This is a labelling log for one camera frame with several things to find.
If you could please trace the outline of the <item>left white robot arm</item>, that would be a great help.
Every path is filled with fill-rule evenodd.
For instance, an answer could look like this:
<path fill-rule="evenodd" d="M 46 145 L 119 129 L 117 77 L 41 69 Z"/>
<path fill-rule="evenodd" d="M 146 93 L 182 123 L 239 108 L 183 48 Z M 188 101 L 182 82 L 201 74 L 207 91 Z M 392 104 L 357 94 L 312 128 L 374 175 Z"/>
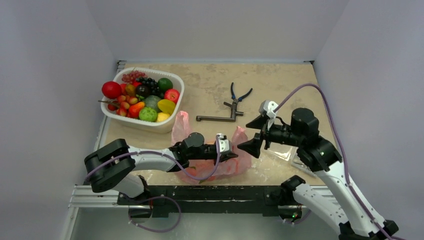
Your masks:
<path fill-rule="evenodd" d="M 213 144 L 206 144 L 201 133 L 193 132 L 164 149 L 137 148 L 119 138 L 84 159 L 85 180 L 94 193 L 115 190 L 142 205 L 149 199 L 148 185 L 142 176 L 132 175 L 133 171 L 182 171 L 191 179 L 204 181 L 213 176 L 220 163 L 236 157 L 232 143 L 222 133 L 216 135 Z M 211 160 L 213 169 L 206 176 L 195 176 L 188 172 L 191 160 Z"/>

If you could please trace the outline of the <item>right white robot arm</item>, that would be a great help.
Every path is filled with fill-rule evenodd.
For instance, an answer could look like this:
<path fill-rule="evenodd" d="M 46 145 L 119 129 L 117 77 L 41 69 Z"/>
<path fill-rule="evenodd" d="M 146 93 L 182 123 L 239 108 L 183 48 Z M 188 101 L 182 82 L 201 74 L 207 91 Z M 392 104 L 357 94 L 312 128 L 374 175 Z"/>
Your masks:
<path fill-rule="evenodd" d="M 280 196 L 288 204 L 295 201 L 308 207 L 331 226 L 340 240 L 393 240 L 399 230 L 392 220 L 384 219 L 369 204 L 345 172 L 345 163 L 336 147 L 319 134 L 319 120 L 308 108 L 292 111 L 290 124 L 272 124 L 259 116 L 247 124 L 259 129 L 251 140 L 237 147 L 258 158 L 262 144 L 296 147 L 299 159 L 318 176 L 337 200 L 337 204 L 320 195 L 305 180 L 295 175 L 283 182 Z"/>

